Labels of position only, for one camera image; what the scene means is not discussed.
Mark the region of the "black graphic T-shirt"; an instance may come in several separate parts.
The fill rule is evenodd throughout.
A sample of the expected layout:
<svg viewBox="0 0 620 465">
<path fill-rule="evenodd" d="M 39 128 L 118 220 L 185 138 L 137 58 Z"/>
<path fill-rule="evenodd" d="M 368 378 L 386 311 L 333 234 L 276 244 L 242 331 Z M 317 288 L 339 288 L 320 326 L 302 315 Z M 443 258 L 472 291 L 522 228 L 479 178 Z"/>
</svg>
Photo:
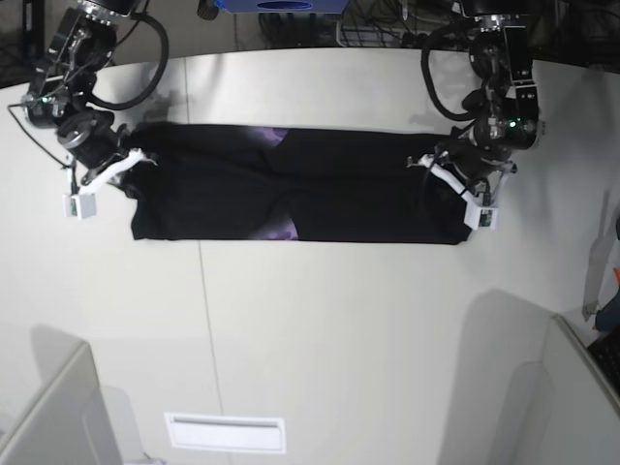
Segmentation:
<svg viewBox="0 0 620 465">
<path fill-rule="evenodd" d="M 457 245 L 465 203 L 418 166 L 443 137 L 153 123 L 127 181 L 135 239 Z"/>
</svg>

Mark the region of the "blue box with oval hole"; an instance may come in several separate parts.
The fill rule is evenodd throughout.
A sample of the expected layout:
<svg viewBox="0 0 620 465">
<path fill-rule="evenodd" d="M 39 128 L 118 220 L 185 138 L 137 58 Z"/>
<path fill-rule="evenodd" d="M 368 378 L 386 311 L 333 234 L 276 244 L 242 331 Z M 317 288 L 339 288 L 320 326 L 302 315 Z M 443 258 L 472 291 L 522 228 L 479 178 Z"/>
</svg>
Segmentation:
<svg viewBox="0 0 620 465">
<path fill-rule="evenodd" d="M 349 0 L 219 0 L 215 5 L 231 14 L 300 13 L 340 15 Z"/>
</svg>

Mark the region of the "teal and orange object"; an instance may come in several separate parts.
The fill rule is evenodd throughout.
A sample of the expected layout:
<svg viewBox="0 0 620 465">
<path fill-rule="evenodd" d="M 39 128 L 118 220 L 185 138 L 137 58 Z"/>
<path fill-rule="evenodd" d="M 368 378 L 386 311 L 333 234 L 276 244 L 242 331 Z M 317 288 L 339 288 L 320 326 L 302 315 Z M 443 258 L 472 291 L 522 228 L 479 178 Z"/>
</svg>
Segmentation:
<svg viewBox="0 0 620 465">
<path fill-rule="evenodd" d="M 620 292 L 617 291 L 613 298 L 597 313 L 594 329 L 598 332 L 611 332 L 619 327 L 619 304 Z"/>
</svg>

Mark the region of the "black keyboard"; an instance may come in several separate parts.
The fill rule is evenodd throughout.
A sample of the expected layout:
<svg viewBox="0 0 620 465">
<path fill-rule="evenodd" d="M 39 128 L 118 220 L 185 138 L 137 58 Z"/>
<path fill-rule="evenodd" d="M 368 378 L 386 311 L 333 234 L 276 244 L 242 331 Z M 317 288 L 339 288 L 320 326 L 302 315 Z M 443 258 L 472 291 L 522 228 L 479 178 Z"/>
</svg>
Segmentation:
<svg viewBox="0 0 620 465">
<path fill-rule="evenodd" d="M 619 392 L 619 335 L 610 333 L 595 341 L 588 347 L 588 352 L 608 382 Z"/>
</svg>

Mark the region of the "grey left desk partition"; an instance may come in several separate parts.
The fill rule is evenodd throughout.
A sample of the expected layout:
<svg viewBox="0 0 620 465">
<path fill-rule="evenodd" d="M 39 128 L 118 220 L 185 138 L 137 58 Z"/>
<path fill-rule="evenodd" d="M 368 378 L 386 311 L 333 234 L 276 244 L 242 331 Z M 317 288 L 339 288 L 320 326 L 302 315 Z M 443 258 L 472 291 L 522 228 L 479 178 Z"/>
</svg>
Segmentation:
<svg viewBox="0 0 620 465">
<path fill-rule="evenodd" d="M 3 464 L 121 464 L 90 346 L 80 342 L 1 439 Z"/>
</svg>

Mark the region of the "grey desk partition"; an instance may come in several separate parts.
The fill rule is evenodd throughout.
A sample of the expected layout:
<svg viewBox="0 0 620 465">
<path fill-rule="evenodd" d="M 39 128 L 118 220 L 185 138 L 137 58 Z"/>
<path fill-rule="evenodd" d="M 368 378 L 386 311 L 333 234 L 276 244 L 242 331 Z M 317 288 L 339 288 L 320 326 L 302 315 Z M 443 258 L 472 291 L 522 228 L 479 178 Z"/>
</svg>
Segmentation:
<svg viewBox="0 0 620 465">
<path fill-rule="evenodd" d="M 619 397 L 560 316 L 548 328 L 542 364 L 550 376 L 553 405 L 539 462 L 617 465 Z"/>
<path fill-rule="evenodd" d="M 90 346 L 80 342 L 1 439 L 3 464 L 121 464 Z"/>
</svg>

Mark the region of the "grey right desk partition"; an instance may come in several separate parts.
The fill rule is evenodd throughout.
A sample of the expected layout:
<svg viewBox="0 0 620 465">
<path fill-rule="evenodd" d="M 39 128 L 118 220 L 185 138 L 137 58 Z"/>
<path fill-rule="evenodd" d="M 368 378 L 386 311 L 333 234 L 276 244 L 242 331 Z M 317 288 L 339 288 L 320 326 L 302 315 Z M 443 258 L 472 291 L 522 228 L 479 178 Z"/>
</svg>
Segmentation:
<svg viewBox="0 0 620 465">
<path fill-rule="evenodd" d="M 539 462 L 617 465 L 619 397 L 560 316 L 548 328 L 542 364 L 550 376 L 553 405 Z"/>
</svg>

